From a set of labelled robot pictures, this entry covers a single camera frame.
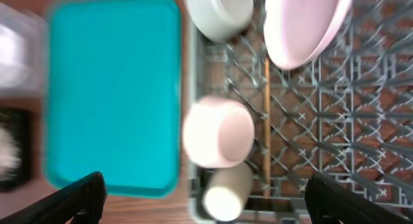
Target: pink bowl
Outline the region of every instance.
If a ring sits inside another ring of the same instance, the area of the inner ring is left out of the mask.
[[[254,141],[254,122],[237,101],[207,96],[194,104],[183,125],[188,157],[200,167],[224,168],[241,163]]]

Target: gray dish rack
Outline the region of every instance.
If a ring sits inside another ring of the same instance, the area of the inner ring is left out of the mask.
[[[315,172],[413,219],[413,0],[354,0],[339,33],[312,62],[293,71],[270,67],[272,177],[263,177],[264,0],[248,30],[211,43],[189,21],[189,102],[206,94],[245,104],[256,122],[247,163],[254,188],[234,223],[308,222],[302,188]],[[188,162],[188,209],[202,207],[213,170]],[[270,199],[263,189],[270,186]]]

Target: black object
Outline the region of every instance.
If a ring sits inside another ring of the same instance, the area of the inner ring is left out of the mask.
[[[18,148],[20,164],[0,176],[0,192],[8,192],[32,177],[32,115],[18,108],[0,108],[0,126],[10,133]]]
[[[52,195],[0,220],[0,224],[99,223],[106,201],[100,172],[93,172]]]
[[[309,179],[305,203],[313,224],[411,224],[320,173]]]

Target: chopstick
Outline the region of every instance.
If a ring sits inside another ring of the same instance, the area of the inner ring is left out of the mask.
[[[265,139],[265,146],[268,149],[267,154],[264,158],[264,175],[267,181],[268,187],[264,190],[264,198],[268,199],[270,197],[270,178],[271,178],[271,124],[270,124],[270,117],[271,117],[271,89],[270,89],[270,61],[265,59],[265,79],[267,81],[265,85],[265,93],[264,93],[264,109],[265,112],[268,114],[268,117],[264,120],[264,139]]]

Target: wooden table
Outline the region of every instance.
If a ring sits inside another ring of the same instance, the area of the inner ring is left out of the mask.
[[[29,10],[42,17],[45,16],[48,7],[56,0],[0,0],[18,10]],[[175,0],[181,7],[183,13],[183,25],[186,23],[185,7],[183,0]],[[185,81],[186,70],[183,69],[183,81]],[[183,107],[185,107],[186,92],[183,91]],[[43,162],[41,146],[41,100],[40,99],[18,99],[0,100],[0,107],[21,107],[31,110],[34,118],[34,179],[9,194],[0,194],[0,218],[16,212],[29,204],[53,193],[55,189],[49,185],[41,174],[41,162]],[[105,203],[103,219],[100,223],[193,223],[186,211],[186,196],[188,188],[186,184],[186,158],[182,154],[181,172],[179,185],[176,191],[166,199],[137,199],[109,196]]]

